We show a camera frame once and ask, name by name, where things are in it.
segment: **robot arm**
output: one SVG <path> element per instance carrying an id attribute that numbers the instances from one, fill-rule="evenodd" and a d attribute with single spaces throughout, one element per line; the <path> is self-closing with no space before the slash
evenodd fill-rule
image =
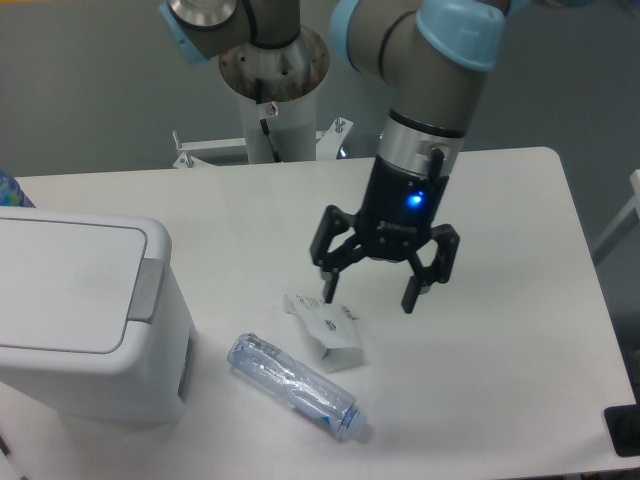
<path id="1" fill-rule="evenodd" d="M 311 256 L 330 302 L 339 275 L 364 257 L 408 261 L 414 275 L 402 306 L 449 280 L 459 244 L 450 225 L 432 227 L 449 174 L 504 31 L 509 0 L 342 0 L 331 21 L 334 50 L 360 71 L 396 87 L 396 99 L 378 148 L 360 211 L 327 207 Z M 354 234 L 329 252 L 331 240 Z M 418 251 L 438 250 L 423 267 Z"/>
<path id="2" fill-rule="evenodd" d="M 248 42 L 282 48 L 300 34 L 300 0 L 170 0 L 160 13 L 191 63 Z"/>

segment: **bolt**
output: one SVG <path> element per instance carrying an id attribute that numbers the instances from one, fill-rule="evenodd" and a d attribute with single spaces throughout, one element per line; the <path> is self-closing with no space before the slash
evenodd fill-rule
<path id="1" fill-rule="evenodd" d="M 344 130 L 344 126 L 346 124 L 347 124 L 347 122 L 344 121 L 344 118 L 342 118 L 342 117 L 336 118 L 336 132 L 337 133 L 342 133 L 342 131 Z"/>
<path id="2" fill-rule="evenodd" d="M 265 109 L 265 111 L 267 112 L 267 115 L 269 115 L 270 117 L 274 117 L 278 115 L 278 107 L 273 102 L 267 105 L 267 108 Z"/>
<path id="3" fill-rule="evenodd" d="M 193 168 L 196 166 L 196 162 L 193 161 L 189 152 L 185 152 L 184 156 L 187 158 L 187 167 Z"/>
<path id="4" fill-rule="evenodd" d="M 178 150 L 178 151 L 182 150 L 182 142 L 178 138 L 178 131 L 177 130 L 173 131 L 173 141 L 176 144 L 176 150 Z"/>

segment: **black object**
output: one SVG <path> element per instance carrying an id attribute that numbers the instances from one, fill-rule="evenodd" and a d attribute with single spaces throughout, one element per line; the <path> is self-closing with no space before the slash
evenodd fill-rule
<path id="1" fill-rule="evenodd" d="M 402 300 L 406 313 L 413 311 L 418 296 L 433 283 L 449 281 L 460 237 L 451 225 L 431 227 L 449 181 L 440 176 L 443 161 L 442 151 L 431 152 L 425 178 L 399 170 L 378 156 L 360 211 L 349 215 L 334 205 L 327 207 L 310 249 L 326 282 L 325 301 L 333 300 L 340 272 L 364 257 L 410 263 L 414 275 Z M 355 233 L 329 252 L 331 241 L 350 228 Z M 431 265 L 424 267 L 418 251 L 431 240 L 438 250 Z"/>
<path id="2" fill-rule="evenodd" d="M 640 406 L 609 407 L 604 418 L 618 456 L 640 456 Z"/>

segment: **metal bracket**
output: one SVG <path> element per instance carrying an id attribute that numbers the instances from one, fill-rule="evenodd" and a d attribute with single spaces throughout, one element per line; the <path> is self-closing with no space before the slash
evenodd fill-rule
<path id="1" fill-rule="evenodd" d="M 339 117 L 326 131 L 317 132 L 316 159 L 335 160 L 336 158 L 348 158 L 343 143 L 352 128 L 353 122 Z M 233 164 L 233 162 L 230 162 L 228 160 L 229 158 L 237 158 L 247 153 L 247 143 L 244 138 L 182 143 L 178 138 L 178 132 L 174 130 L 173 140 L 176 146 L 176 152 L 179 155 L 178 159 L 173 163 L 174 168 L 230 165 Z M 199 160 L 194 155 L 207 159 L 212 158 L 212 163 Z"/>

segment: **white table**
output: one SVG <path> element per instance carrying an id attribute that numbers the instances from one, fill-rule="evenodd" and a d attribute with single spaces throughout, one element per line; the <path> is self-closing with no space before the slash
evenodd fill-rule
<path id="1" fill-rule="evenodd" d="M 632 468 L 603 418 L 633 403 L 557 155 L 463 154 L 438 220 L 462 237 L 453 276 L 400 306 L 408 265 L 364 260 L 336 301 L 366 365 L 330 375 L 358 396 L 363 442 L 325 431 L 231 373 L 253 331 L 321 371 L 285 292 L 320 294 L 308 248 L 325 206 L 355 212 L 370 160 L 25 178 L 40 208 L 154 217 L 198 330 L 177 424 L 60 416 L 0 386 L 0 431 L 32 480 L 478 480 Z"/>

